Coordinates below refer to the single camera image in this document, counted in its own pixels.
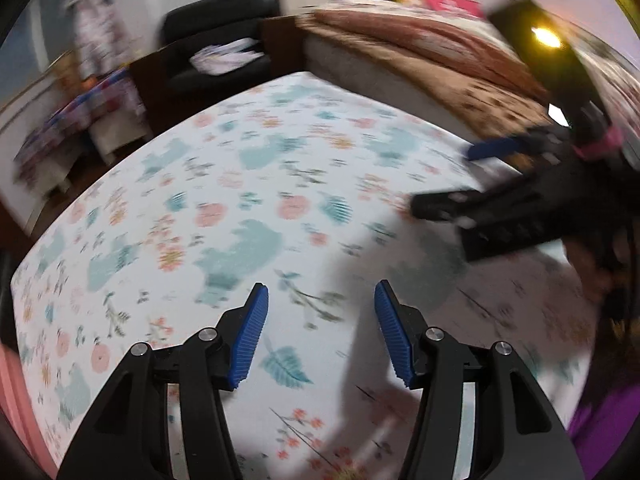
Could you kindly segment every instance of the wooden floor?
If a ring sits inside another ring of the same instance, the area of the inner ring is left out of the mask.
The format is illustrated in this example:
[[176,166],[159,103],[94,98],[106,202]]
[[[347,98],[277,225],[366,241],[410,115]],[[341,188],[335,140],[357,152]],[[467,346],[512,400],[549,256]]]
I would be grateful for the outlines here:
[[[116,162],[117,164],[121,160],[124,160],[131,153],[135,152],[138,148],[143,146],[144,140],[136,140],[123,146],[119,150],[116,150]],[[49,196],[47,203],[45,204],[38,220],[36,221],[33,231],[31,232],[31,238],[36,241],[44,232],[53,224],[54,220],[60,216],[60,214],[82,193],[84,193],[96,180],[103,176],[109,167],[105,165],[100,156],[97,153],[91,153],[89,155],[82,156],[73,166],[69,173],[68,179],[71,181],[71,188],[62,193],[59,190],[55,190]]]

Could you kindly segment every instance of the pink flower print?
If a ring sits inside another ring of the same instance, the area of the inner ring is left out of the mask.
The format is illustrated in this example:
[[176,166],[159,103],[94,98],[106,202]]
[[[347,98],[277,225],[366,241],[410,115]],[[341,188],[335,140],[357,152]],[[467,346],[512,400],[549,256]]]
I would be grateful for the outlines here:
[[322,469],[322,460],[319,458],[311,458],[308,460],[311,469],[318,471]]
[[375,119],[369,119],[369,118],[351,119],[351,122],[354,124],[354,126],[357,126],[358,128],[362,128],[362,129],[371,128],[373,127],[374,124],[376,124]]
[[193,124],[195,124],[196,128],[204,128],[205,126],[209,126],[212,122],[213,117],[206,112],[201,112],[193,118]]
[[66,332],[58,330],[58,342],[56,343],[56,354],[58,357],[64,357],[69,352],[69,344],[71,338]]
[[164,272],[172,272],[182,265],[184,251],[180,245],[167,246],[160,254],[159,268]]
[[285,220],[296,220],[309,211],[310,202],[302,195],[286,196],[278,207],[278,216]]
[[351,449],[349,449],[346,446],[343,446],[341,448],[338,448],[334,451],[334,454],[338,457],[338,458],[344,458],[346,456],[349,456],[351,454]]
[[311,245],[315,247],[321,247],[326,245],[327,235],[324,233],[311,233],[309,235],[309,239],[311,241]]
[[200,204],[196,225],[198,227],[212,227],[219,224],[226,215],[226,205],[224,204]]
[[69,222],[71,224],[75,224],[79,219],[81,219],[84,216],[84,210],[85,210],[84,202],[76,200],[71,207],[71,218]]
[[300,408],[296,408],[295,410],[293,410],[291,417],[299,422],[304,421],[306,417],[306,411],[301,410]]
[[231,189],[240,189],[242,187],[242,173],[237,171],[225,171],[218,179],[218,184],[222,187],[229,187]]
[[174,178],[170,174],[166,174],[162,176],[162,180],[160,181],[160,186],[168,186],[174,181]]
[[110,358],[109,347],[103,343],[96,343],[94,351],[91,352],[91,368],[97,374],[104,373],[109,367]]

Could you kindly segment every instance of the black object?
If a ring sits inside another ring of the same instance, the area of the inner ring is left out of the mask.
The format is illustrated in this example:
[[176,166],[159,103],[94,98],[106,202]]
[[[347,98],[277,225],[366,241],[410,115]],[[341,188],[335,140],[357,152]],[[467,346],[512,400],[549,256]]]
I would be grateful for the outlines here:
[[552,153],[556,144],[568,140],[569,130],[564,126],[532,126],[525,134],[476,142],[466,150],[466,160],[473,162],[485,158],[504,158],[513,153],[537,156]]
[[266,287],[181,346],[137,343],[82,420],[57,480],[168,480],[167,384],[180,384],[184,449],[191,480],[241,480],[219,390],[246,376],[266,316]]
[[452,478],[468,382],[476,384],[470,480],[584,479],[555,410],[511,345],[460,344],[400,304],[386,280],[376,288],[376,313],[396,373],[423,389],[400,480]]
[[14,300],[11,295],[11,278],[15,269],[16,265],[11,255],[0,250],[0,343],[18,353]]
[[50,480],[24,447],[0,410],[0,464],[3,480]]
[[[640,174],[612,143],[616,131],[595,86],[567,42],[550,48],[535,40],[533,28],[554,27],[532,1],[515,2],[489,19],[562,109],[571,126],[564,136],[570,142],[540,144],[546,151],[532,171],[483,193],[418,194],[412,199],[412,214],[456,222],[469,261],[572,235],[593,250],[602,267],[623,270],[612,243],[640,212]],[[558,128],[539,128],[537,135],[545,129],[552,134]],[[604,313],[614,320],[628,319],[635,293],[614,290],[605,300]]]
[[263,52],[260,23],[278,14],[278,0],[202,0],[169,12],[160,31],[169,87],[178,94],[209,92],[213,104],[270,79],[268,56],[220,76],[198,72],[190,59],[206,46],[242,38],[257,40],[251,50]]

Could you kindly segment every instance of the metal pin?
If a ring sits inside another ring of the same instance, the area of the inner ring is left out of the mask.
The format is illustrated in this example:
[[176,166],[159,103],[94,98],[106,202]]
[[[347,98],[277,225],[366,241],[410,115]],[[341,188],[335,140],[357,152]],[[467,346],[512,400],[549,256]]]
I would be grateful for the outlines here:
[[432,341],[441,341],[442,339],[444,339],[444,332],[435,326],[428,328],[426,335],[427,338],[431,339]]
[[147,348],[148,347],[146,346],[145,343],[136,343],[131,347],[131,354],[135,355],[136,357],[139,357],[141,355],[146,354]]
[[498,352],[498,354],[509,355],[513,351],[513,348],[505,341],[498,341],[495,344],[495,351]]
[[218,337],[218,331],[215,328],[203,328],[198,332],[201,341],[213,341]]

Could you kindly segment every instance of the teal leaf print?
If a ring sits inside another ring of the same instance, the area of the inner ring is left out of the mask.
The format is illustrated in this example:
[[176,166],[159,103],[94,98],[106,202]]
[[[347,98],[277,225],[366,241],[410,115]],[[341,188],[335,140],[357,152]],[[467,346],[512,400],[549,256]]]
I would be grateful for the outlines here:
[[98,213],[100,212],[100,208],[97,207],[89,211],[89,214],[86,216],[86,226],[91,227],[96,219],[98,218]]
[[391,110],[383,110],[382,108],[380,108],[379,110],[376,110],[376,111],[378,112],[378,115],[380,117],[391,118],[396,116],[396,114]]
[[80,325],[76,330],[76,348],[84,344],[86,337],[84,336],[84,326]]
[[53,303],[49,303],[44,310],[44,318],[47,320],[47,323],[53,323]]
[[366,137],[365,147],[378,154],[377,165],[399,168],[418,146],[418,138],[402,128],[386,128],[381,139]]
[[284,346],[276,351],[269,350],[269,355],[260,363],[260,368],[280,386],[301,390],[305,383],[313,384],[302,371],[302,363],[293,346]]
[[53,233],[51,243],[49,245],[42,245],[38,250],[40,256],[40,263],[38,264],[38,270],[36,271],[36,277],[41,276],[47,267],[50,266],[65,250],[65,237],[62,234],[60,228],[56,229]]
[[537,380],[542,366],[542,357],[540,357],[538,350],[536,348],[525,346],[523,351],[520,353],[520,357],[524,361],[524,364],[527,365],[527,368],[531,372],[531,375],[533,375],[533,378]]
[[187,207],[186,198],[187,195],[185,192],[176,193],[175,195],[169,197],[166,202],[164,202],[164,205],[169,211],[177,213],[178,211]]
[[580,371],[580,364],[578,363],[578,361],[569,361],[569,359],[563,359],[558,363],[556,371],[566,383],[574,384],[574,373]]
[[191,147],[187,146],[180,139],[172,139],[165,147],[164,153],[161,153],[161,155],[149,153],[142,161],[142,165],[145,167],[145,172],[138,179],[138,182],[146,182],[156,173],[166,168],[169,164],[175,162],[179,158],[183,158],[190,149]]
[[236,126],[238,126],[238,121],[229,121],[227,123],[220,124],[219,129],[221,132],[226,134],[227,132],[233,130]]
[[397,237],[395,232],[390,231],[385,227],[384,224],[378,222],[365,224],[365,227],[372,231],[374,237],[373,239],[378,245],[386,245],[390,238]]
[[324,119],[327,121],[333,121],[334,119],[337,119],[338,116],[336,114],[332,114],[331,112],[328,112],[327,110],[323,110],[321,112],[318,112],[316,114],[316,117],[319,119]]
[[254,205],[260,205],[261,203],[262,199],[258,198],[255,193],[247,192],[240,195],[240,203],[238,204],[238,207],[242,211],[249,211]]
[[[297,272],[282,272],[281,270],[276,270],[275,272],[280,277],[278,288],[282,291],[289,291],[291,303],[301,306],[304,310],[310,310],[324,321],[333,323],[344,321],[340,316],[336,316],[316,304],[318,302],[325,306],[342,306],[342,302],[346,300],[342,294],[338,292],[322,292],[319,296],[309,294],[296,285],[294,280],[300,277]],[[315,329],[317,327],[312,323],[307,323],[306,328]]]
[[259,134],[257,132],[245,132],[240,136],[240,140],[249,140],[253,139],[254,137],[259,137]]
[[23,332],[18,334],[18,353],[21,364],[31,364],[33,360],[33,348],[27,345],[27,335]]
[[348,224],[353,213],[351,206],[341,196],[328,197],[320,210],[338,225]]
[[302,137],[284,137],[278,142],[278,149],[282,153],[289,153],[306,145],[306,139]]
[[91,390],[78,363],[71,365],[68,385],[64,386],[59,378],[55,392],[60,400],[58,420],[66,429],[69,429],[73,420],[84,413],[91,404]]

